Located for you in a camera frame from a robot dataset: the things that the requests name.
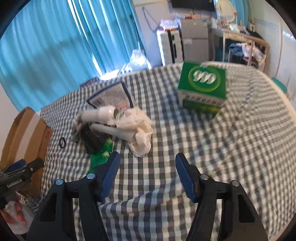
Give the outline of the brown cardboard box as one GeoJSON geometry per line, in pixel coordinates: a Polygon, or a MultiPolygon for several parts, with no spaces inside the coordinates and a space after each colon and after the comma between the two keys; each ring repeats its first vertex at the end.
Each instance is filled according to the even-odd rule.
{"type": "Polygon", "coordinates": [[[32,108],[24,108],[14,119],[1,154],[1,169],[24,159],[45,160],[52,129],[32,108]]]}

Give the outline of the oval white vanity mirror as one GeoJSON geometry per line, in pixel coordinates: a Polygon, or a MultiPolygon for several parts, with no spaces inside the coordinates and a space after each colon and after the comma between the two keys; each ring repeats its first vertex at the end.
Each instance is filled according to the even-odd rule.
{"type": "Polygon", "coordinates": [[[218,0],[216,10],[219,20],[232,23],[237,16],[237,11],[229,0],[218,0]]]}

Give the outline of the crumpled white tissue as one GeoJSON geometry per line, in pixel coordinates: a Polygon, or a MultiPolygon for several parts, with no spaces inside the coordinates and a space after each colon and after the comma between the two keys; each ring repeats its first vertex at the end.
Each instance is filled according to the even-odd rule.
{"type": "Polygon", "coordinates": [[[121,131],[132,132],[132,138],[127,141],[130,150],[136,157],[142,158],[151,149],[153,133],[152,120],[139,107],[120,111],[115,116],[115,125],[121,131]]]}

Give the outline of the white suitcase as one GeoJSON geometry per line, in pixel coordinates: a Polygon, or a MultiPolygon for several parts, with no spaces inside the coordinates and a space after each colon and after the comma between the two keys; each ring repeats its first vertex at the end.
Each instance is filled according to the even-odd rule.
{"type": "Polygon", "coordinates": [[[157,30],[157,39],[163,66],[184,61],[179,30],[157,30]]]}

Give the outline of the green plastic wrapper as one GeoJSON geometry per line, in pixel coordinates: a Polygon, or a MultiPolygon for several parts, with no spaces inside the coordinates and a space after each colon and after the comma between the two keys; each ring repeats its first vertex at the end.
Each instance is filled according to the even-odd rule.
{"type": "Polygon", "coordinates": [[[107,138],[102,148],[95,154],[90,155],[90,169],[87,173],[94,173],[98,166],[105,164],[111,156],[112,150],[112,139],[107,138]]]}

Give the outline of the silver foil pouch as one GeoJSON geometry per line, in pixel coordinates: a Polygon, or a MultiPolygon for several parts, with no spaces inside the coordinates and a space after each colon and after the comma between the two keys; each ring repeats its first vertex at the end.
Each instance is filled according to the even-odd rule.
{"type": "Polygon", "coordinates": [[[90,96],[86,102],[93,108],[111,105],[118,110],[124,110],[135,106],[134,98],[122,81],[103,87],[90,96]]]}

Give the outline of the checkered green white tablecloth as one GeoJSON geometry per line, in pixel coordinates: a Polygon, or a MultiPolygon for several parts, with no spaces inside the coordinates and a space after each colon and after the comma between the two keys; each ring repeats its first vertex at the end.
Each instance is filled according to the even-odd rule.
{"type": "Polygon", "coordinates": [[[179,106],[182,65],[121,77],[152,120],[151,149],[136,157],[113,140],[120,166],[98,209],[108,240],[185,240],[197,204],[178,174],[179,154],[211,180],[239,181],[269,240],[295,217],[295,110],[266,74],[208,62],[226,72],[226,102],[217,114],[179,106]]]}

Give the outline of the white vanity desk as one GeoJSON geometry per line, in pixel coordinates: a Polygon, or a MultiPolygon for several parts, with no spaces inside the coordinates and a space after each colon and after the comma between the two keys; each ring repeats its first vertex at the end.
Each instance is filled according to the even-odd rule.
{"type": "Polygon", "coordinates": [[[226,40],[233,40],[233,41],[238,41],[238,42],[245,42],[249,43],[251,45],[255,45],[254,43],[257,43],[261,45],[262,47],[265,48],[264,54],[266,54],[266,59],[265,63],[263,64],[263,67],[260,67],[259,69],[266,73],[266,61],[268,60],[268,54],[269,54],[269,49],[270,46],[264,39],[260,39],[254,36],[249,36],[243,33],[237,33],[233,32],[231,30],[227,29],[220,29],[220,28],[211,28],[210,30],[210,43],[211,43],[211,52],[212,56],[209,57],[211,61],[215,61],[216,57],[216,47],[215,47],[215,37],[221,37],[222,38],[222,62],[225,60],[225,53],[226,53],[226,40]]]}

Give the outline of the grey mini fridge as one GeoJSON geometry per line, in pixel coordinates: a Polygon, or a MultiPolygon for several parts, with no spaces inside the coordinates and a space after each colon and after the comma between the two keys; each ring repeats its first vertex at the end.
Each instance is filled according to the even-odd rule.
{"type": "Polygon", "coordinates": [[[209,30],[206,22],[181,19],[184,59],[202,63],[209,60],[209,30]]]}

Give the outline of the white plastic bottle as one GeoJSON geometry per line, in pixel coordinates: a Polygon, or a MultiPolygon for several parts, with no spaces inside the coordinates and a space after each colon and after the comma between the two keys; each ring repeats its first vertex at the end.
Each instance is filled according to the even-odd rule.
{"type": "Polygon", "coordinates": [[[119,110],[115,106],[101,106],[97,109],[84,110],[81,114],[81,120],[87,123],[100,123],[114,126],[115,116],[118,112],[119,110]]]}

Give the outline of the wooden chair with clothes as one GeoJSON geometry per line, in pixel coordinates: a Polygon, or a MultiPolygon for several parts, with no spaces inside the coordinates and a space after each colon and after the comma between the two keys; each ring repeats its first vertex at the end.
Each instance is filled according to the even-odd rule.
{"type": "Polygon", "coordinates": [[[228,47],[228,62],[248,65],[259,68],[265,65],[266,54],[264,54],[255,44],[232,43],[228,47]]]}

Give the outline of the white tube with cap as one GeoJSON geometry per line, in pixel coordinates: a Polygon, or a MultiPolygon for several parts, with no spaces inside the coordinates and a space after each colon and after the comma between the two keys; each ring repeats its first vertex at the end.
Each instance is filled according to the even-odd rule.
{"type": "Polygon", "coordinates": [[[136,132],[135,131],[120,130],[118,128],[113,128],[113,127],[105,126],[105,125],[98,124],[98,123],[92,123],[90,125],[90,128],[93,131],[105,133],[105,134],[108,134],[111,136],[115,136],[115,137],[121,138],[127,142],[136,141],[136,138],[135,138],[136,132]]]}

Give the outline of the wall mounted black television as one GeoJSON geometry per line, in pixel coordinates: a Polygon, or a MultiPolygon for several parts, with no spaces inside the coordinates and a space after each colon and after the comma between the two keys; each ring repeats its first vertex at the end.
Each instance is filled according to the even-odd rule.
{"type": "Polygon", "coordinates": [[[171,0],[171,5],[173,8],[215,11],[212,0],[171,0]]]}

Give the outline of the green 999 medicine box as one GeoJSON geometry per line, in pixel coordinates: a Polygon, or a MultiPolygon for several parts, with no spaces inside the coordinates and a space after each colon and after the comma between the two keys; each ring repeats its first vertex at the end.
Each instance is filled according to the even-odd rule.
{"type": "Polygon", "coordinates": [[[179,106],[217,114],[226,102],[226,70],[183,62],[178,83],[179,106]]]}

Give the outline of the blue curtain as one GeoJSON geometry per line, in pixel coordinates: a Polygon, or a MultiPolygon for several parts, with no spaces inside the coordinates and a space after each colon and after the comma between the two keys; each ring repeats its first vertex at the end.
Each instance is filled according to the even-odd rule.
{"type": "Polygon", "coordinates": [[[38,111],[143,46],[132,1],[30,1],[1,37],[1,86],[38,111]]]}

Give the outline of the dark patterned bag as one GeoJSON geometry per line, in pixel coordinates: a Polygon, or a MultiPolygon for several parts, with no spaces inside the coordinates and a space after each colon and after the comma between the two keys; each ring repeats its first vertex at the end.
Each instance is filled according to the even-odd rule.
{"type": "Polygon", "coordinates": [[[87,80],[86,82],[80,84],[79,86],[80,86],[80,88],[84,88],[84,87],[91,86],[99,81],[100,81],[100,79],[98,77],[94,77],[94,78],[91,78],[91,79],[87,80]]]}

